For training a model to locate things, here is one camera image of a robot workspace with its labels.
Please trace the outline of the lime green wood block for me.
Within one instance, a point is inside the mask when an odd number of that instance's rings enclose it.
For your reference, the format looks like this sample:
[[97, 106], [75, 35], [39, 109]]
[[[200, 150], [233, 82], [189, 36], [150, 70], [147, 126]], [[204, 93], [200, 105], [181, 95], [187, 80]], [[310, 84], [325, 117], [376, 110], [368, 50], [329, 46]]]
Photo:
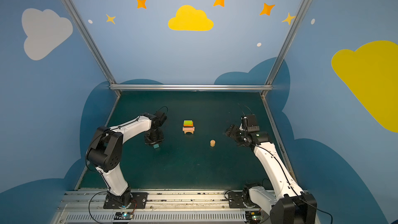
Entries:
[[193, 122], [193, 120], [184, 120], [183, 121], [183, 125], [194, 125], [194, 122]]

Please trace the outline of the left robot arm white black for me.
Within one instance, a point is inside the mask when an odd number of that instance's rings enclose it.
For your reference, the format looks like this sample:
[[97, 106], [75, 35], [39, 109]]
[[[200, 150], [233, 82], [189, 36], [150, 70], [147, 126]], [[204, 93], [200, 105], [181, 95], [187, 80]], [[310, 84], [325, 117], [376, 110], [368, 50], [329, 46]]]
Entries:
[[164, 141], [161, 126], [166, 120], [166, 113], [157, 111], [155, 114], [143, 113], [133, 120], [113, 127], [97, 128], [85, 159], [94, 165], [107, 186], [104, 208], [138, 207], [120, 168], [123, 145], [131, 138], [144, 133], [146, 145], [159, 147], [159, 144]]

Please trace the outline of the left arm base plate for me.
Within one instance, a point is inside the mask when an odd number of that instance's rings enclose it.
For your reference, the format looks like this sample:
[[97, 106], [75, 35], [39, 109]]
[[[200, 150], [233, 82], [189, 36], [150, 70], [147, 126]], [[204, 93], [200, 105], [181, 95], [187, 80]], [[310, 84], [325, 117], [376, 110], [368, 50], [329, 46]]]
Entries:
[[128, 192], [122, 196], [108, 193], [103, 209], [144, 209], [147, 198], [147, 192]]

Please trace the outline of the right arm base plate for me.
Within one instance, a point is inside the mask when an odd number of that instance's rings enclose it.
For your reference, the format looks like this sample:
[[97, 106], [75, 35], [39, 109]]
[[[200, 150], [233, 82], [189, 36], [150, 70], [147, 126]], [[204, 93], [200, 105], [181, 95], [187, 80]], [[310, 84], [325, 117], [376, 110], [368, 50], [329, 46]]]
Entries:
[[275, 200], [275, 197], [268, 192], [257, 191], [226, 191], [224, 197], [229, 203], [229, 208], [260, 209], [263, 206], [268, 208]]

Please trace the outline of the pink wood block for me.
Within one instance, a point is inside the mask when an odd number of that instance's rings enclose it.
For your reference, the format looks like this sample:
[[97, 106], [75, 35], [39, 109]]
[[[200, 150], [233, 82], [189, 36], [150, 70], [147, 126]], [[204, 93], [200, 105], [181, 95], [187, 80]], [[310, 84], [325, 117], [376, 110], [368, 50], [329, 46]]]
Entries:
[[193, 132], [195, 130], [195, 127], [183, 127], [182, 130], [184, 132]]

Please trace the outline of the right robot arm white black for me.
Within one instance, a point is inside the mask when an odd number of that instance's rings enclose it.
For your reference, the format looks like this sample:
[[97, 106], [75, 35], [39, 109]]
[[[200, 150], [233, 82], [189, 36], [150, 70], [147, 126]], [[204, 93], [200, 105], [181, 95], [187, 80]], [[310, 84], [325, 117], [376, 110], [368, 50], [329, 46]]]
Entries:
[[240, 125], [230, 125], [226, 136], [249, 147], [261, 162], [274, 193], [261, 184], [245, 185], [241, 198], [246, 208], [260, 207], [272, 224], [314, 224], [317, 201], [305, 193], [283, 164], [267, 132], [260, 131], [256, 115], [242, 115]]

